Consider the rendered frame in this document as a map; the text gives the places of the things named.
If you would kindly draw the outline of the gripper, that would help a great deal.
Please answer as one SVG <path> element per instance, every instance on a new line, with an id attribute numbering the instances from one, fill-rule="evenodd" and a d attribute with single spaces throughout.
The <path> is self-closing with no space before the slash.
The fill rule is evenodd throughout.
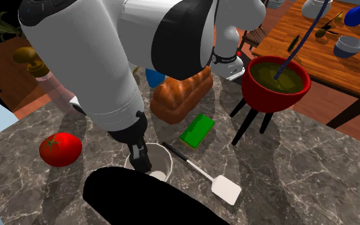
<path id="1" fill-rule="evenodd" d="M 138 120 L 128 128 L 119 131 L 108 131 L 109 135 L 120 143 L 128 144 L 130 151 L 130 163 L 139 172 L 147 173 L 152 169 L 152 164 L 148 156 L 144 135 L 148 122 L 144 112 L 136 113 Z"/>

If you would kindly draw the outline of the white cup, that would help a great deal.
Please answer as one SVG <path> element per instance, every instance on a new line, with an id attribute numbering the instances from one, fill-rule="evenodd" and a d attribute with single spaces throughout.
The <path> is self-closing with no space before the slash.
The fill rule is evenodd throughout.
<path id="1" fill-rule="evenodd" d="M 146 143 L 151 169 L 145 172 L 162 182 L 167 182 L 172 172 L 173 159 L 170 152 L 158 143 Z"/>

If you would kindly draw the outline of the black rounded object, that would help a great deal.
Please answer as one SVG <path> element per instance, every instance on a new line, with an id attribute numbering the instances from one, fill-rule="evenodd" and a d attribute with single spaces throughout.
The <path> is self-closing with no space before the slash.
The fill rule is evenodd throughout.
<path id="1" fill-rule="evenodd" d="M 93 171 L 83 199 L 111 225 L 230 225 L 170 184 L 124 167 Z"/>

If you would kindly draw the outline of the green sponge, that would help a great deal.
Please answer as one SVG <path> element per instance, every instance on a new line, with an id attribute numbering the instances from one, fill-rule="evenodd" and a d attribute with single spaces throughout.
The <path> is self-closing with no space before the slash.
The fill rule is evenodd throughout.
<path id="1" fill-rule="evenodd" d="M 181 134 L 180 140 L 192 149 L 196 149 L 214 125 L 214 120 L 200 113 Z"/>

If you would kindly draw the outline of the brown bread loaf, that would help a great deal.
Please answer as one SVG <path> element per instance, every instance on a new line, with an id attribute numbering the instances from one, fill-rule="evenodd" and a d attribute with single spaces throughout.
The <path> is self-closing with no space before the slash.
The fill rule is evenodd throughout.
<path id="1" fill-rule="evenodd" d="M 209 66 L 183 81 L 168 77 L 155 89 L 150 101 L 150 110 L 170 125 L 180 123 L 212 86 L 213 78 Z"/>

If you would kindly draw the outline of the red tomato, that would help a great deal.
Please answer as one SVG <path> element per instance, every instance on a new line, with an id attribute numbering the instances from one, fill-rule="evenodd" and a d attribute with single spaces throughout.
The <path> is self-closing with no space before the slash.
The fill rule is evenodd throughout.
<path id="1" fill-rule="evenodd" d="M 65 167 L 74 163 L 81 152 L 81 140 L 65 132 L 59 132 L 45 138 L 39 147 L 42 160 L 54 167 Z"/>

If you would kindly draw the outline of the blue object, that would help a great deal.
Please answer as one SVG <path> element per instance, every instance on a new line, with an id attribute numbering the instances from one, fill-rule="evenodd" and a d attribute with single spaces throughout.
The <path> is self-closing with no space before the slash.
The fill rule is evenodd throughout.
<path id="1" fill-rule="evenodd" d="M 163 82 L 166 78 L 164 74 L 161 74 L 155 70 L 150 70 L 148 68 L 145 69 L 146 80 L 148 82 L 149 87 L 155 88 L 161 82 Z"/>

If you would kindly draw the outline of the clear bottle with golden stopper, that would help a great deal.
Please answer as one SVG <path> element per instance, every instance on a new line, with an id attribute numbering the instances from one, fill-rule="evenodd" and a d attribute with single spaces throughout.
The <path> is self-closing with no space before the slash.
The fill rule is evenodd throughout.
<path id="1" fill-rule="evenodd" d="M 38 60 L 38 54 L 32 47 L 21 47 L 13 53 L 16 63 L 27 65 L 27 71 L 36 79 L 42 89 L 66 114 L 74 114 L 74 108 L 69 101 L 75 96 L 67 90 L 47 68 L 43 61 Z"/>

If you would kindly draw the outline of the red planter with black legs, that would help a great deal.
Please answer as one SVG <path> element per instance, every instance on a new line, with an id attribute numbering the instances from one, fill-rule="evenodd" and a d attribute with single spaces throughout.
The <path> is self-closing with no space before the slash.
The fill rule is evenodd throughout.
<path id="1" fill-rule="evenodd" d="M 296 63 L 292 62 L 294 56 L 299 52 L 300 48 L 304 45 L 305 41 L 308 39 L 313 28 L 318 23 L 321 18 L 329 0 L 324 0 L 324 3 L 316 16 L 316 19 L 313 21 L 312 25 L 298 44 L 298 46 L 293 50 L 291 55 L 288 58 L 281 58 L 277 56 L 260 56 L 254 58 L 247 65 L 246 71 L 242 76 L 242 100 L 237 104 L 234 110 L 231 112 L 230 116 L 234 117 L 246 104 L 250 106 L 250 111 L 247 114 L 244 122 L 241 124 L 239 130 L 237 131 L 232 145 L 236 145 L 244 132 L 250 126 L 251 122 L 254 120 L 256 115 L 259 112 L 265 113 L 263 123 L 260 127 L 260 133 L 264 133 L 267 128 L 272 115 L 276 112 L 283 111 L 289 108 L 291 105 L 297 103 L 310 89 L 311 79 L 303 67 L 299 66 Z M 262 63 L 281 63 L 281 68 L 277 71 L 274 76 L 274 80 L 277 80 L 283 70 L 288 67 L 297 72 L 297 75 L 303 81 L 303 89 L 297 93 L 279 93 L 265 88 L 260 83 L 256 82 L 252 76 L 251 68 L 255 65 L 260 65 Z"/>

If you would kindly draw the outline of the dark wooden chair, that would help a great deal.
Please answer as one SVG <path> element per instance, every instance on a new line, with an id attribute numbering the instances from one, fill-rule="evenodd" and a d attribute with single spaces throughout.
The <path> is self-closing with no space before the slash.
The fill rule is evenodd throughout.
<path id="1" fill-rule="evenodd" d="M 242 0 L 246 6 L 246 14 L 242 17 L 246 23 L 241 25 L 245 28 L 238 51 L 241 51 L 244 44 L 249 44 L 249 50 L 257 47 L 267 36 L 268 32 L 262 28 L 262 22 L 266 16 L 269 0 Z"/>

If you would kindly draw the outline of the wooden dining table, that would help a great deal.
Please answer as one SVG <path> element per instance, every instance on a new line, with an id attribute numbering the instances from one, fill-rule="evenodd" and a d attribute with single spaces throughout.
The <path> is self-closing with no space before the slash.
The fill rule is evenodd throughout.
<path id="1" fill-rule="evenodd" d="M 304 36 L 313 19 L 302 16 L 301 8 L 305 0 L 296 0 L 274 28 L 253 51 L 255 56 L 279 56 L 287 58 L 287 48 L 297 36 Z M 310 35 L 294 61 L 300 64 L 312 81 L 356 97 L 356 101 L 327 123 L 338 128 L 360 115 L 360 52 L 349 58 L 338 58 L 333 48 L 339 36 L 352 36 L 360 39 L 360 26 L 348 27 L 331 23 L 333 33 L 323 38 Z"/>

